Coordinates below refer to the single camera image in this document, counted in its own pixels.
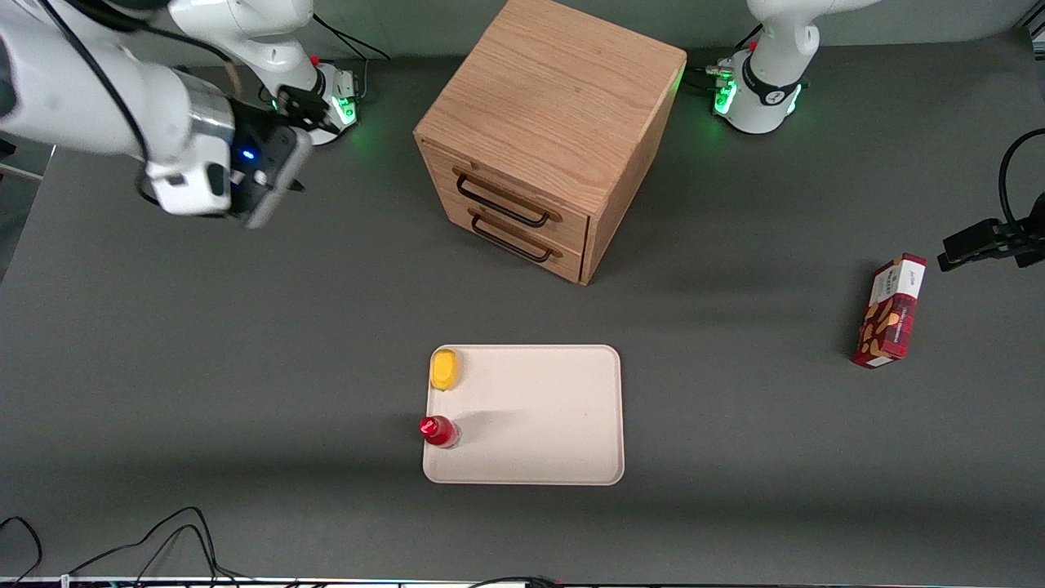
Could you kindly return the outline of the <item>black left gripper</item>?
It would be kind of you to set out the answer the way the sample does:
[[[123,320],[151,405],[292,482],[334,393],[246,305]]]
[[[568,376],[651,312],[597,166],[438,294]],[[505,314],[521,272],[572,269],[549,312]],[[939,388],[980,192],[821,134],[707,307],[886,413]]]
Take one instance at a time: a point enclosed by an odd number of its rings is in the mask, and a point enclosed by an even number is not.
[[[1034,201],[1028,216],[1015,220],[1011,206],[1007,219],[1012,224],[1015,240],[1019,246],[1011,246],[1016,267],[1029,268],[1044,261],[1044,198],[1042,192]],[[955,232],[943,241],[943,253],[937,264],[943,272],[955,271],[963,265],[984,261],[989,258],[1009,256],[1009,238],[1004,230],[1007,225],[998,219],[985,219]]]

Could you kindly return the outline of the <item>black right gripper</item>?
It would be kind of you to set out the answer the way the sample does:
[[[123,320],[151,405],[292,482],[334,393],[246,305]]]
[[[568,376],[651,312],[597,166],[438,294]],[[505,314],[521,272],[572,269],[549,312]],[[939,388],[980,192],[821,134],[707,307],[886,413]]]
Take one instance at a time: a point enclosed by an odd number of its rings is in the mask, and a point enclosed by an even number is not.
[[[294,177],[298,172],[298,130],[325,131],[339,136],[340,121],[331,101],[314,91],[279,86],[276,112],[232,101],[235,130],[231,144],[231,168],[235,177]],[[288,191],[303,193],[297,178]]]

